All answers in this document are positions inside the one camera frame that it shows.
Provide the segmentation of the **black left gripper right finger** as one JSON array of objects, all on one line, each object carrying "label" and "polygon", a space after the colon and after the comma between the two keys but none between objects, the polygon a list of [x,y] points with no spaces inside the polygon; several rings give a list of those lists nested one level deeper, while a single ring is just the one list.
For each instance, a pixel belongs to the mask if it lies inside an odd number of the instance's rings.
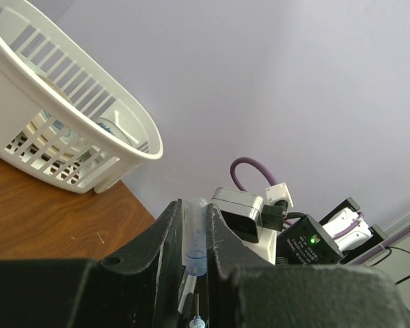
[{"label": "black left gripper right finger", "polygon": [[382,271],[349,265],[272,265],[245,246],[221,211],[206,219],[210,327],[410,327]]}]

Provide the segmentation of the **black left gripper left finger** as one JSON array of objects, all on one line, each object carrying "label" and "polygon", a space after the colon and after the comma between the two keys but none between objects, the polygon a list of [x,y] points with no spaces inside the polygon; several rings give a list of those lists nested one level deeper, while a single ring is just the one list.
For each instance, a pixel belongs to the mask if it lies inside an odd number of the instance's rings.
[{"label": "black left gripper left finger", "polygon": [[182,203],[102,260],[0,260],[0,327],[177,327]]}]

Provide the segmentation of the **grey blue pen cap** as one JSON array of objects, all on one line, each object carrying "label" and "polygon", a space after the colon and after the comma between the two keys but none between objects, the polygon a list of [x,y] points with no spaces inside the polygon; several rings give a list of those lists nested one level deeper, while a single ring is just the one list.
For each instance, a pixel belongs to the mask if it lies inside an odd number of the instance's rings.
[{"label": "grey blue pen cap", "polygon": [[206,218],[208,202],[197,197],[187,202],[184,216],[183,242],[187,273],[201,277],[207,272]]}]

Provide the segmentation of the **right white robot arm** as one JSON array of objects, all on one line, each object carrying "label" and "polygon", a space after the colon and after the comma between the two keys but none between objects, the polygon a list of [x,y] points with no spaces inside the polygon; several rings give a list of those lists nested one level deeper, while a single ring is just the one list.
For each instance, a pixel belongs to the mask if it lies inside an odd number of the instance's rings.
[{"label": "right white robot arm", "polygon": [[361,207],[346,198],[320,221],[311,215],[288,212],[287,225],[276,241],[275,263],[346,264],[387,239],[378,225],[369,225]]}]

